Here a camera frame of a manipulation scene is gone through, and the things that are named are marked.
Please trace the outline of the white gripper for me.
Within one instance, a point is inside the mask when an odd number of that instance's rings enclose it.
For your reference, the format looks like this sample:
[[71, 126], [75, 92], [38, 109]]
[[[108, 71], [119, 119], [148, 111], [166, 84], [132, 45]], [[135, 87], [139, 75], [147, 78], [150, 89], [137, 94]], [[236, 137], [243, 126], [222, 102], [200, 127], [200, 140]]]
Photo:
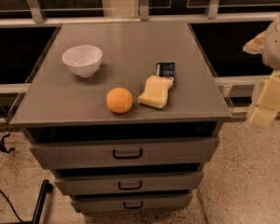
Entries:
[[265, 65], [274, 71], [255, 86], [248, 122], [256, 127], [268, 127], [280, 112], [280, 13], [268, 26], [266, 32], [247, 42], [243, 51], [261, 54]]

